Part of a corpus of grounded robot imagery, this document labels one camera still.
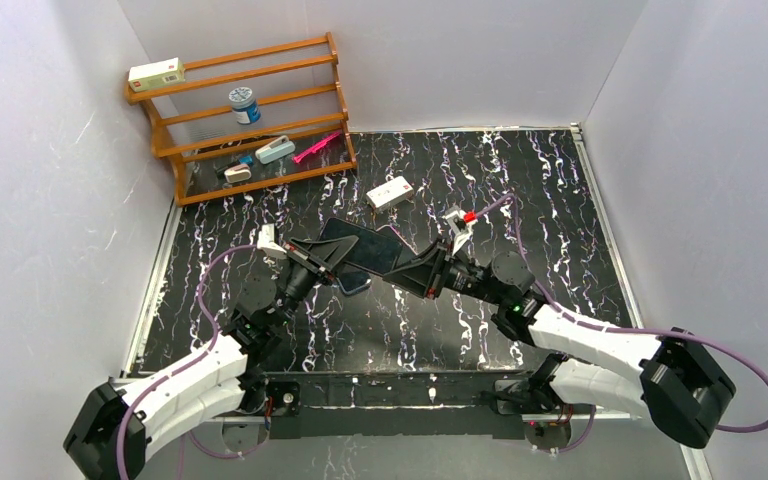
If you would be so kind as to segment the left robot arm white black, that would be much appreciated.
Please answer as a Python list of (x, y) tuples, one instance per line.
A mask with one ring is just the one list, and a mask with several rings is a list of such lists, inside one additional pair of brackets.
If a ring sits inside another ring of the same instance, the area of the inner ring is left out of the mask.
[(63, 449), (87, 479), (134, 479), (148, 460), (201, 423), (242, 407), (261, 380), (257, 363), (277, 345), (278, 327), (319, 283), (336, 280), (355, 235), (334, 240), (274, 240), (262, 228), (256, 249), (284, 261), (278, 281), (246, 284), (237, 321), (212, 327), (206, 345), (170, 366), (116, 387), (105, 382), (87, 396)]

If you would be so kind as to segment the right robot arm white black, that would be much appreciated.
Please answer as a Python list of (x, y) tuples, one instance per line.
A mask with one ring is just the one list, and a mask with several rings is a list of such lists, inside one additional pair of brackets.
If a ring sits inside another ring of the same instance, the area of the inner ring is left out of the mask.
[(383, 276), (419, 297), (445, 289), (496, 306), (491, 320), (505, 337), (555, 355), (529, 388), (539, 400), (591, 404), (650, 420), (670, 439), (708, 445), (736, 394), (713, 356), (691, 334), (646, 334), (550, 304), (514, 252), (481, 266), (436, 242)]

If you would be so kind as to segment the phone in white case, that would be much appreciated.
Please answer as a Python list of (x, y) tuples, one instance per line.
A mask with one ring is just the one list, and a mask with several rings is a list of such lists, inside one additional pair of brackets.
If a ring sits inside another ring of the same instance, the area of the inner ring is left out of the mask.
[(405, 237), (392, 225), (381, 226), (376, 232), (397, 241), (402, 248), (400, 254), (401, 257), (410, 258), (417, 254), (416, 250), (409, 244)]

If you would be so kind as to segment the phone in clear blue case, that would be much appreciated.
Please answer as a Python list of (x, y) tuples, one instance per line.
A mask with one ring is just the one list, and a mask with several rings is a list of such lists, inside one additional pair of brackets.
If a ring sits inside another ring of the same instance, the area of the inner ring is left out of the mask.
[(362, 269), (347, 265), (337, 275), (337, 283), (341, 293), (350, 297), (367, 290), (371, 284), (371, 276)]

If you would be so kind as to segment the white box with barcode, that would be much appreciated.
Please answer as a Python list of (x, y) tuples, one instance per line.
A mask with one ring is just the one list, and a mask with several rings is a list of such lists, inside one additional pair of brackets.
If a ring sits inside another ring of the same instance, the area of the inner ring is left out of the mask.
[(414, 189), (403, 177), (395, 177), (365, 194), (367, 204), (375, 211), (384, 211), (410, 199)]

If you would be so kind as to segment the pink comb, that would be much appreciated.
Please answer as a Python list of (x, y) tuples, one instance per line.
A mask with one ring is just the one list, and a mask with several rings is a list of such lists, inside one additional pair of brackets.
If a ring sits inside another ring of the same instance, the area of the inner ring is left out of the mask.
[(335, 132), (329, 133), (328, 135), (326, 135), (322, 139), (320, 139), (317, 142), (315, 142), (314, 144), (312, 144), (307, 149), (303, 150), (301, 153), (298, 153), (297, 155), (295, 155), (293, 157), (293, 162), (295, 164), (300, 164), (306, 158), (308, 158), (308, 157), (310, 157), (310, 156), (312, 156), (312, 155), (322, 151), (327, 146), (329, 146), (331, 143), (333, 143), (335, 140), (340, 139), (342, 137), (343, 137), (343, 132), (342, 131), (335, 131)]

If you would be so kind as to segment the beige small stapler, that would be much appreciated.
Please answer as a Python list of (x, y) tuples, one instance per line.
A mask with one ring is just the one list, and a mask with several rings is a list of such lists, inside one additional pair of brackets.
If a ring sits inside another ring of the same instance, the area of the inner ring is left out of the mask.
[(251, 168), (247, 164), (238, 164), (226, 168), (223, 171), (223, 176), (227, 183), (235, 184), (245, 182), (251, 179)]

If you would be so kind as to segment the black blue marker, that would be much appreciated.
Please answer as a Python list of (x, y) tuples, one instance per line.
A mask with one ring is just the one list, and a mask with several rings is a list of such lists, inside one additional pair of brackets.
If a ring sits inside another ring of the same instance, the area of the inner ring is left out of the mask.
[(226, 163), (220, 167), (217, 167), (215, 171), (218, 176), (223, 176), (224, 172), (229, 169), (235, 168), (240, 165), (246, 165), (250, 167), (252, 164), (253, 164), (252, 157), (250, 155), (243, 155), (243, 156), (233, 158), (229, 163)]

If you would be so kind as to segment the wooden shelf rack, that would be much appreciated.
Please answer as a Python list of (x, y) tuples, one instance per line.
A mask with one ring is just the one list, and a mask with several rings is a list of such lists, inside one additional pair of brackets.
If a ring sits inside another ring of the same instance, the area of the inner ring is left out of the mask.
[(330, 32), (134, 67), (124, 98), (144, 111), (151, 153), (169, 163), (179, 206), (358, 165)]

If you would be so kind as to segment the blue white jar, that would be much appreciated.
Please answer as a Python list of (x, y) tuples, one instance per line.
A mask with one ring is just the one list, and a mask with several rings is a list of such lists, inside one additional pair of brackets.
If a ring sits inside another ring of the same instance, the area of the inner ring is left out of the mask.
[(250, 125), (260, 120), (261, 114), (254, 92), (249, 87), (237, 87), (228, 94), (231, 111), (240, 125)]

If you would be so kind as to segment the white green box on shelf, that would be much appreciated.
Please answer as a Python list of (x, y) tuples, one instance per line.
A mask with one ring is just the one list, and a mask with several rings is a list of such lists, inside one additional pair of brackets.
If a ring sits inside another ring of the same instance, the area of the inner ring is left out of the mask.
[(184, 82), (185, 72), (179, 57), (134, 66), (128, 73), (128, 85), (133, 92), (163, 88)]

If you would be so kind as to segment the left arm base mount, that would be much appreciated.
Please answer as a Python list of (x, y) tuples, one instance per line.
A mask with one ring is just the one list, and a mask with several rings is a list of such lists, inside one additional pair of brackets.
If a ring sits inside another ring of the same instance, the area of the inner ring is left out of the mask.
[(226, 453), (245, 458), (271, 439), (274, 420), (295, 417), (300, 408), (300, 385), (265, 376), (244, 376), (239, 405), (223, 419), (222, 440)]

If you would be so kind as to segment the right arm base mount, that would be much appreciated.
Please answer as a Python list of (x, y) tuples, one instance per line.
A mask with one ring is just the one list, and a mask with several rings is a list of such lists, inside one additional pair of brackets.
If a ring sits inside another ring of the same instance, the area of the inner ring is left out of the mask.
[(480, 399), (502, 416), (537, 416), (525, 420), (525, 437), (533, 450), (557, 455), (571, 443), (574, 407), (563, 403), (547, 387), (531, 387), (528, 380), (496, 380)]

